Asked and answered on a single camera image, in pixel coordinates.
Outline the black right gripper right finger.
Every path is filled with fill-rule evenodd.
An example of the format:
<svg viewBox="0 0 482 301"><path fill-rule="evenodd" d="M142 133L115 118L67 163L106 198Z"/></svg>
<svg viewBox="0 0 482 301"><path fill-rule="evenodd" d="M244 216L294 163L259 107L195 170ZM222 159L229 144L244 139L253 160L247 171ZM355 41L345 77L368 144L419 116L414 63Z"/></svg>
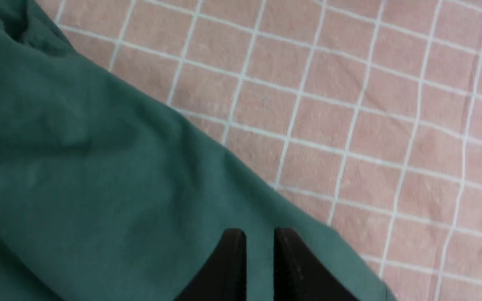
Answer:
<svg viewBox="0 0 482 301"><path fill-rule="evenodd" d="M356 301L290 227L274 230L275 301Z"/></svg>

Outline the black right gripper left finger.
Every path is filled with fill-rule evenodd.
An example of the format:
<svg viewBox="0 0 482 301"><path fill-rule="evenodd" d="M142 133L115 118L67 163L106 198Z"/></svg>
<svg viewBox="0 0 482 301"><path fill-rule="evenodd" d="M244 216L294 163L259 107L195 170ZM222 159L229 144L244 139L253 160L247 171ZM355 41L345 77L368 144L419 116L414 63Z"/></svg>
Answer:
<svg viewBox="0 0 482 301"><path fill-rule="evenodd" d="M226 229L212 254L177 301L245 301L247 283L246 236L241 229Z"/></svg>

